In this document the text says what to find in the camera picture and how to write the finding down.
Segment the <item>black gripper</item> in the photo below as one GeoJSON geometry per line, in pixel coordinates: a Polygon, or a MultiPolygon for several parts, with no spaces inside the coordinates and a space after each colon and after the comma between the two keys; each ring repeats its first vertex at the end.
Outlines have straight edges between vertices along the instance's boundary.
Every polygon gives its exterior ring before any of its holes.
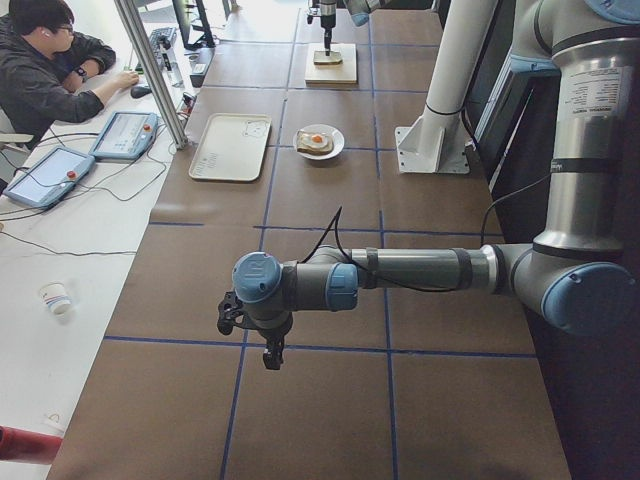
{"type": "Polygon", "coordinates": [[[289,311],[282,311],[275,317],[259,319],[251,316],[250,320],[258,333],[266,340],[263,352],[265,368],[267,370],[280,369],[284,363],[285,337],[293,326],[293,314],[289,311]]]}
{"type": "Polygon", "coordinates": [[[333,27],[336,26],[336,0],[310,0],[307,8],[307,23],[312,24],[315,18],[320,19],[323,27],[323,46],[325,55],[331,52],[333,27]]]}

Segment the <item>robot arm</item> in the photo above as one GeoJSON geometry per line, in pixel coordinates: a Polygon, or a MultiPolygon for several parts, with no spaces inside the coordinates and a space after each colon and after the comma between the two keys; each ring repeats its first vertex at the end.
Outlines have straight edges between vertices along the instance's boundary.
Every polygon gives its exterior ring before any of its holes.
{"type": "MultiPolygon", "coordinates": [[[[307,23],[312,24],[315,18],[320,20],[324,31],[324,55],[332,53],[332,35],[336,27],[338,2],[336,0],[311,0],[307,6],[307,23]]],[[[362,26],[368,22],[370,14],[387,4],[384,0],[344,0],[344,7],[348,10],[353,23],[362,26]]]]}
{"type": "Polygon", "coordinates": [[[351,310],[360,290],[387,287],[511,294],[574,335],[627,319],[639,286],[617,262],[622,246],[612,223],[623,130],[639,75],[639,5],[520,1],[511,59],[521,71],[560,74],[546,225],[532,242],[477,250],[318,243],[305,259],[284,263],[250,253],[236,262],[233,287],[219,304],[220,333],[258,332],[266,342],[264,365],[277,370],[295,312],[351,310]]]}

